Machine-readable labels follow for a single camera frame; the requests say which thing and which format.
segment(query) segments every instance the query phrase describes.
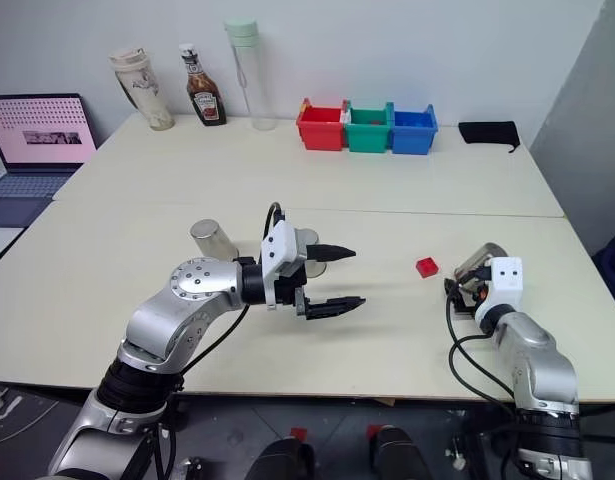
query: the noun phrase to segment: laptop keyboard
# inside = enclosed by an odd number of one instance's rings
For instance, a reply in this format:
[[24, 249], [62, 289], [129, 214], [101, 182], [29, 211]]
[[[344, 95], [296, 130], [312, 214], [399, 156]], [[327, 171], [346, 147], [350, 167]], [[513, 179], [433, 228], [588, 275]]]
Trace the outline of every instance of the laptop keyboard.
[[0, 198], [53, 197], [69, 177], [5, 175], [0, 180]]

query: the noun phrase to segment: blue bin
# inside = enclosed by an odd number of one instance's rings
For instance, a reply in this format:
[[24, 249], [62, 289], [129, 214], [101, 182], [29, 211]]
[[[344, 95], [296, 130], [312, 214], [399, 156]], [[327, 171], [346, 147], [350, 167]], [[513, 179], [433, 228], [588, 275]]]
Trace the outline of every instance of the blue bin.
[[422, 113], [395, 112], [393, 104], [387, 108], [392, 125], [392, 152], [427, 155], [438, 131], [434, 107], [429, 105]]

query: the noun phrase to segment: plastic bin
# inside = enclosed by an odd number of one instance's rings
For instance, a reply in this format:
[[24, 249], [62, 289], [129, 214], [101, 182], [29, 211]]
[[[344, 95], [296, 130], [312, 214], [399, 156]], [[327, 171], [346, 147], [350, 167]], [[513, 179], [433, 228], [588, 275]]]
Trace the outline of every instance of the plastic bin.
[[351, 108], [349, 122], [345, 123], [350, 152], [383, 153], [389, 147], [391, 119], [389, 103], [382, 110]]
[[343, 117], [347, 101], [340, 108], [313, 107], [308, 98], [303, 100], [296, 119], [298, 132], [308, 150], [342, 150], [345, 146]]
[[434, 135], [438, 131], [434, 107], [418, 112], [395, 112], [393, 104], [388, 106], [392, 122], [392, 147], [394, 153], [427, 155]]

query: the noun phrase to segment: black pouch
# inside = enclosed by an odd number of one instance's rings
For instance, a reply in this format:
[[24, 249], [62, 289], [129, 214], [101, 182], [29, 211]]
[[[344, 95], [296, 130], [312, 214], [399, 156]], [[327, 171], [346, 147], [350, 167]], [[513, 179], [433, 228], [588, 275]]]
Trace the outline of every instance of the black pouch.
[[460, 122], [458, 130], [467, 143], [503, 143], [512, 153], [520, 145], [514, 122]]

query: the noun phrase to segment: metal cylinder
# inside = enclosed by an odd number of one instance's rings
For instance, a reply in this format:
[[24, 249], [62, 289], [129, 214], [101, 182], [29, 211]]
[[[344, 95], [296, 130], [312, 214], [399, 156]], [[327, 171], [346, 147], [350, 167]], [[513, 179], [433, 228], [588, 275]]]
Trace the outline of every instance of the metal cylinder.
[[[300, 233], [305, 239], [305, 245], [316, 245], [318, 243], [318, 233], [314, 230], [310, 228], [302, 228]], [[305, 274], [307, 275], [307, 278], [315, 278], [322, 275], [326, 268], [326, 262], [317, 262], [316, 260], [307, 260], [305, 262]]]
[[206, 218], [192, 225], [189, 233], [206, 257], [231, 262], [238, 257], [238, 249], [231, 243], [216, 220]]

